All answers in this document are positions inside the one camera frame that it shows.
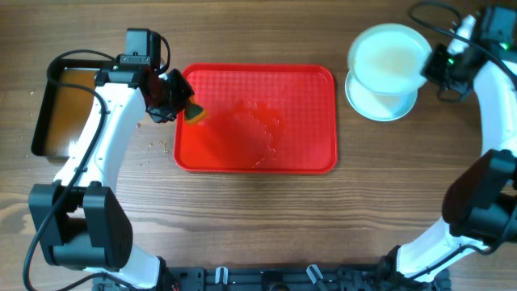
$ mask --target red tray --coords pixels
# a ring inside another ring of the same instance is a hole
[[[187,171],[324,174],[338,159],[334,78],[319,65],[194,64],[183,72],[207,117],[179,116]]]

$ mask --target wooden table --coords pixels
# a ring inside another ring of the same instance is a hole
[[[141,122],[120,170],[118,198],[136,243],[171,266],[374,263],[438,219],[448,186],[481,151],[475,97],[441,103],[437,87],[427,84],[411,113],[391,123],[366,120],[346,100],[347,51],[364,29],[404,23],[431,45],[448,42],[410,22],[406,8],[413,0],[4,2],[0,290],[23,288],[23,259],[35,233],[27,195],[62,167],[30,151],[47,65],[71,49],[121,53],[128,27],[160,32],[179,69],[200,61],[309,63],[329,68],[336,80],[339,161],[326,175],[189,174],[158,146],[162,141],[171,150],[174,124],[154,124],[148,116]],[[476,9],[452,3],[465,13]],[[448,15],[431,15],[450,26]],[[38,247],[35,286],[56,289],[81,276],[47,266]],[[517,289],[517,249],[471,255],[452,267],[452,276],[454,290]]]

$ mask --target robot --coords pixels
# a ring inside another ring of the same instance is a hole
[[[411,7],[410,17],[454,41],[435,48],[422,75],[440,92],[460,94],[445,101],[477,93],[483,150],[449,188],[442,217],[413,242],[395,246],[377,264],[215,270],[168,268],[164,259],[134,245],[131,223],[115,194],[137,122],[146,112],[157,123],[174,121],[180,112],[196,122],[204,111],[179,71],[165,74],[170,58],[160,67],[161,42],[170,50],[166,40],[148,29],[128,29],[125,53],[97,73],[95,91],[60,83],[48,74],[54,86],[89,90],[96,99],[72,157],[53,183],[34,185],[29,196],[37,232],[23,270],[27,289],[35,290],[29,268],[40,243],[48,264],[93,272],[62,290],[90,279],[93,290],[451,290],[449,265],[473,252],[489,255],[505,242],[517,243],[517,197],[501,193],[508,181],[517,189],[517,52],[511,47],[517,11],[487,6],[477,19],[470,15],[447,32],[412,14],[423,5],[445,6],[433,3]],[[67,215],[77,208],[84,209],[84,218]]]

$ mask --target wooden tabletop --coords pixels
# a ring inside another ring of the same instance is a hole
[[[410,114],[389,123],[367,120],[347,102],[347,52],[366,28],[403,23],[431,45],[448,43],[410,22],[413,0],[3,2],[0,290],[23,288],[23,259],[35,233],[27,196],[63,166],[30,151],[47,65],[71,49],[121,53],[128,27],[166,37],[172,66],[181,70],[194,62],[318,64],[336,81],[339,155],[326,175],[190,174],[171,156],[175,124],[148,116],[141,122],[120,170],[118,199],[136,244],[170,266],[375,263],[440,217],[448,186],[481,152],[474,96],[441,103],[437,87],[426,84]],[[484,2],[451,3],[468,13]],[[450,15],[432,11],[429,18],[451,26]],[[160,141],[170,151],[149,148]],[[31,275],[38,288],[56,289],[85,274],[49,267],[38,247]],[[517,289],[517,248],[470,255],[452,267],[452,277],[454,290]]]

